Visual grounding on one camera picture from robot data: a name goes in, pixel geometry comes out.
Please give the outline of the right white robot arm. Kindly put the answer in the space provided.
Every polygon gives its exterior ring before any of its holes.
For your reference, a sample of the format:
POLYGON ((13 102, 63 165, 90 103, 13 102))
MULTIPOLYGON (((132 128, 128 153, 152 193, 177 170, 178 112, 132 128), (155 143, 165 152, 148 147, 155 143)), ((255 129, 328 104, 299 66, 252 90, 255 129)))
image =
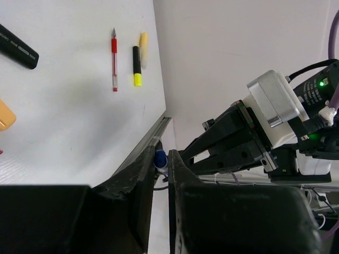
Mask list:
POLYGON ((338 60, 269 70, 180 155, 196 175, 263 167, 273 183, 329 183, 338 160, 338 60))

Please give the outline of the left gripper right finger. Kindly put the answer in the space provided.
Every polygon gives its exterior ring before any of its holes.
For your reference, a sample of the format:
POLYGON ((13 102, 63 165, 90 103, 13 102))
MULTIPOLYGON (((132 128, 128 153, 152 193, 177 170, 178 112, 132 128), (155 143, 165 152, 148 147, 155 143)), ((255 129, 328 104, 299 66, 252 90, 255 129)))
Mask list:
POLYGON ((176 150, 168 163, 171 253, 321 253, 299 189, 205 183, 176 150))

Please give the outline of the black orange highlighter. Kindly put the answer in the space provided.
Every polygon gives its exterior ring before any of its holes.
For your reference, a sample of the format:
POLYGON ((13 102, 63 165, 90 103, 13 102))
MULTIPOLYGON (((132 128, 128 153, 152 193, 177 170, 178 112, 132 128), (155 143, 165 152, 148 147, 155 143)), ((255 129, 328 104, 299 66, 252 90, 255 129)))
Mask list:
POLYGON ((35 69, 39 54, 1 25, 1 53, 27 69, 35 69))

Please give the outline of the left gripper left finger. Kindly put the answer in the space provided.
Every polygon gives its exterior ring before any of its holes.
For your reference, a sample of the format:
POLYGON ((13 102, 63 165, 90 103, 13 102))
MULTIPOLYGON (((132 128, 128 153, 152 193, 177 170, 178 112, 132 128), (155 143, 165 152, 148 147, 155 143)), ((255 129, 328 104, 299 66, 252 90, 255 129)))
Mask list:
POLYGON ((1 186, 1 253, 146 253, 155 147, 96 187, 1 186))

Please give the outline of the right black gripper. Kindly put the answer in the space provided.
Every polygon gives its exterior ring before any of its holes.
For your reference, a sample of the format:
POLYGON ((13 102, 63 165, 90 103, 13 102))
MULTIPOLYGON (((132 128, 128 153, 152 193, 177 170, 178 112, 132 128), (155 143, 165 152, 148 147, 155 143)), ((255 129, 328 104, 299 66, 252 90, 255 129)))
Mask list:
POLYGON ((301 157, 328 162, 331 159, 331 128, 319 114, 306 121, 288 121, 298 138, 295 144, 272 148, 253 110, 235 102, 216 119, 203 123, 205 132, 181 153, 184 161, 213 150, 214 156, 189 165, 198 176, 236 173, 263 166, 271 182, 329 183, 330 173, 302 173, 301 157))

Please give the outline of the blue ballpoint pen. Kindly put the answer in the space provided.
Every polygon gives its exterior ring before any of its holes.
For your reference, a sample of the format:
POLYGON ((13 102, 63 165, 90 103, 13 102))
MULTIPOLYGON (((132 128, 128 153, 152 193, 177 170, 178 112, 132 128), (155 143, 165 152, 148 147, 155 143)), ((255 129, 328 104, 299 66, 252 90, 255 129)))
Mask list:
POLYGON ((156 169, 155 179, 164 176, 163 182, 168 182, 168 157, 164 150, 157 150, 154 156, 154 167, 156 169))

